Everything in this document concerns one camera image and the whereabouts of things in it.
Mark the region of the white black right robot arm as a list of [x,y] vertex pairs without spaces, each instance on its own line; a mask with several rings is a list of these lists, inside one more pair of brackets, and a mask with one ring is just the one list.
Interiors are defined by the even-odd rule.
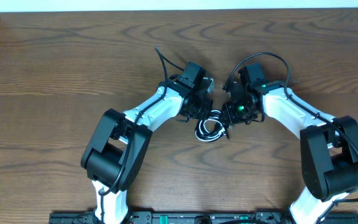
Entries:
[[299,140],[305,188],[282,223],[322,223],[339,203],[358,202],[358,124],[317,110],[286,83],[263,78],[223,87],[231,101],[223,108],[226,124],[250,123],[258,114],[276,119]]

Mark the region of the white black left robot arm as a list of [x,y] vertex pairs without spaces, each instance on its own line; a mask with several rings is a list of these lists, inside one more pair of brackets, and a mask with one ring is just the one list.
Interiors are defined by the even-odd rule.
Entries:
[[161,82],[139,106],[122,113],[109,109],[102,115],[80,162],[96,191],[96,223],[125,220],[127,190],[140,171],[153,132],[213,88],[212,78],[203,78],[194,89],[178,80]]

